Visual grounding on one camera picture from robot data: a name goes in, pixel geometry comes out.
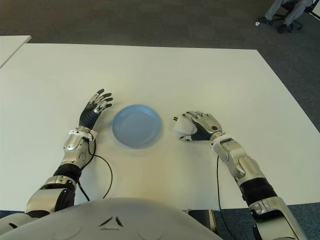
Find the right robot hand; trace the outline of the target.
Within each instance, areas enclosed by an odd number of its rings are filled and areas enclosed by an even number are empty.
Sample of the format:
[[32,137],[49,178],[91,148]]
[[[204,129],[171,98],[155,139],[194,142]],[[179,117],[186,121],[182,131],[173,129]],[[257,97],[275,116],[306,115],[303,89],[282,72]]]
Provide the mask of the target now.
[[209,141],[224,134],[219,122],[209,113],[187,111],[182,116],[190,120],[196,128],[195,133],[179,138],[183,142]]

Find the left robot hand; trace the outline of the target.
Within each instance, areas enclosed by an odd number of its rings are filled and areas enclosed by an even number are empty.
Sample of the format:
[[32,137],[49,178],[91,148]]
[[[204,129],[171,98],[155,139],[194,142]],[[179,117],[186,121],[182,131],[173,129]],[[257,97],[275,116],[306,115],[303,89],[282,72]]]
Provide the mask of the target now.
[[98,90],[88,101],[79,117],[79,126],[90,130],[94,128],[101,113],[112,106],[112,94],[104,93],[102,88]]

